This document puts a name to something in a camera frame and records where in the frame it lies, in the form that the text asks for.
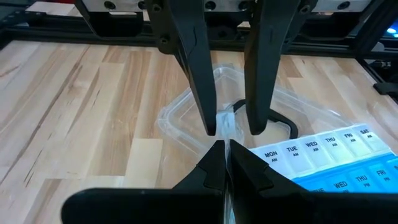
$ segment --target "clear plastic container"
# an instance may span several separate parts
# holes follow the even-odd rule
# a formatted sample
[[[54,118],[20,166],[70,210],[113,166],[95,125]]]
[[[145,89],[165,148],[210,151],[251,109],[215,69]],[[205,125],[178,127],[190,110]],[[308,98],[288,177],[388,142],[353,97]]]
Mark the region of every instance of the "clear plastic container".
[[[217,65],[214,69],[219,110],[244,98],[244,75],[230,65]],[[353,125],[353,123],[294,92],[276,86],[271,108],[292,120],[298,127],[298,135],[307,136]],[[255,148],[289,139],[290,129],[286,124],[268,121],[266,130],[252,136],[244,107],[236,112],[236,122],[244,135],[237,139],[247,148]],[[158,115],[162,132],[197,156],[200,160],[219,136],[207,136],[198,107],[190,89],[162,109]]]

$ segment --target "wood grain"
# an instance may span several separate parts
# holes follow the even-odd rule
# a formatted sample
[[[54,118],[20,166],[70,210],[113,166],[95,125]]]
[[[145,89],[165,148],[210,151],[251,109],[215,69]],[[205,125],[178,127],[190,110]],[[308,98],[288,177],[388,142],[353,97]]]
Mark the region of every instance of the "wood grain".
[[[69,5],[30,10],[78,16]],[[243,68],[242,53],[211,55]],[[355,60],[283,56],[277,83],[368,123],[398,152],[398,106]],[[198,158],[155,122],[187,87],[174,57],[157,49],[10,43],[0,52],[0,222],[60,223],[65,199],[90,187],[173,187]],[[309,115],[294,116],[302,129],[320,129]]]

